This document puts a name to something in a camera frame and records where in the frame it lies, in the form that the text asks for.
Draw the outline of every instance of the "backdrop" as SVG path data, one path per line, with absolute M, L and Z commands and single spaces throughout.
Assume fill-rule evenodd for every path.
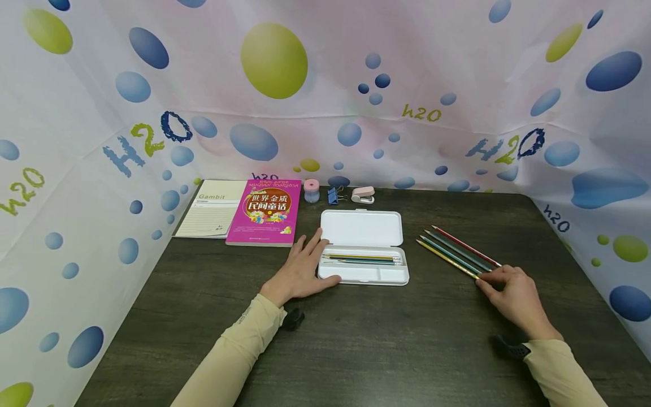
M 526 194 L 651 356 L 645 2 L 2 11 L 1 405 L 75 402 L 200 178 Z

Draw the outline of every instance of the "magenta book cover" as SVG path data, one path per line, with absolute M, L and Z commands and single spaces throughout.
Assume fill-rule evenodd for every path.
M 226 244 L 291 246 L 300 197 L 300 180 L 249 180 Z

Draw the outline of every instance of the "long sleeve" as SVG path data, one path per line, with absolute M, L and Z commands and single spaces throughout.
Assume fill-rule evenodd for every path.
M 607 407 L 568 344 L 551 339 L 525 346 L 531 350 L 525 363 L 551 407 Z
M 235 404 L 258 356 L 267 349 L 287 313 L 258 294 L 240 319 L 225 330 L 172 407 Z

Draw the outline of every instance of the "dark wooden tabletop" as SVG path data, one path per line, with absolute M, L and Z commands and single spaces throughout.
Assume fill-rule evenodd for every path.
M 339 205 L 358 207 L 402 214 L 409 284 L 339 285 L 291 301 L 303 324 L 278 332 L 238 406 L 547 406 L 526 365 L 490 346 L 491 335 L 517 330 L 472 279 L 414 241 L 429 224 L 535 279 L 611 407 L 651 405 L 651 365 L 528 198 L 382 189 L 372 206 Z M 298 234 L 311 234 L 328 208 L 301 202 Z M 172 240 L 77 406 L 170 405 L 287 253 Z

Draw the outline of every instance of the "small stapler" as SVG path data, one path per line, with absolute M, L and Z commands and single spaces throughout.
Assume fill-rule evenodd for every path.
M 372 186 L 365 186 L 365 187 L 362 187 L 362 188 L 355 188 L 355 189 L 353 189 L 353 194 L 352 194 L 350 199 L 353 202 L 370 205 L 373 202 L 375 202 L 375 197 L 373 196 L 374 193 L 375 193 L 375 190 L 373 189 Z

